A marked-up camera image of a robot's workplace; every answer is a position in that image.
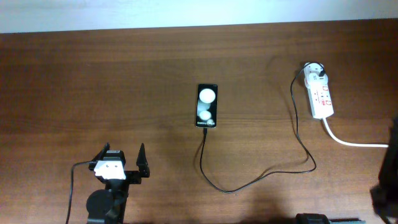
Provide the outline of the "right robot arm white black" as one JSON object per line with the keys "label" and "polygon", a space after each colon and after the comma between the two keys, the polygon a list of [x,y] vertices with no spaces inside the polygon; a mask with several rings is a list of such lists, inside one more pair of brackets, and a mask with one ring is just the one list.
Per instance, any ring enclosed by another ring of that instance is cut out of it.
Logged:
{"label": "right robot arm white black", "polygon": [[397,223],[397,118],[393,119],[378,179],[379,183],[370,190],[374,213],[384,223],[392,224],[390,218]]}

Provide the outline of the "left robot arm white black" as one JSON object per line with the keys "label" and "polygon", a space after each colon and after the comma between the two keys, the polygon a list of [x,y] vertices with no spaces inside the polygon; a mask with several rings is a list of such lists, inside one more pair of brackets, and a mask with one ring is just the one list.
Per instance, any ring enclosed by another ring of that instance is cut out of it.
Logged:
{"label": "left robot arm white black", "polygon": [[136,160],[138,170],[125,170],[123,151],[104,148],[90,161],[89,170],[104,184],[104,189],[94,191],[86,201],[87,224],[118,224],[124,221],[129,186],[140,184],[150,177],[145,146],[141,144]]}

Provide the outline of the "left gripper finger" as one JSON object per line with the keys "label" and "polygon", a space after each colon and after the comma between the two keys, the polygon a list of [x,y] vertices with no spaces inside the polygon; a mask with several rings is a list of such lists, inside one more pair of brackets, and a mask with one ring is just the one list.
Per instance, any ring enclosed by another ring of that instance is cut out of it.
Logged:
{"label": "left gripper finger", "polygon": [[136,161],[136,166],[139,169],[139,173],[141,177],[150,177],[150,169],[149,165],[147,162],[146,158],[146,151],[145,151],[145,145],[144,143],[141,144],[137,161]]}
{"label": "left gripper finger", "polygon": [[110,149],[110,145],[107,142],[104,147],[102,148],[102,150],[100,150],[100,152],[90,161],[89,163],[89,170],[94,170],[96,164],[98,161],[101,161],[104,157],[104,155],[106,154],[106,152]]}

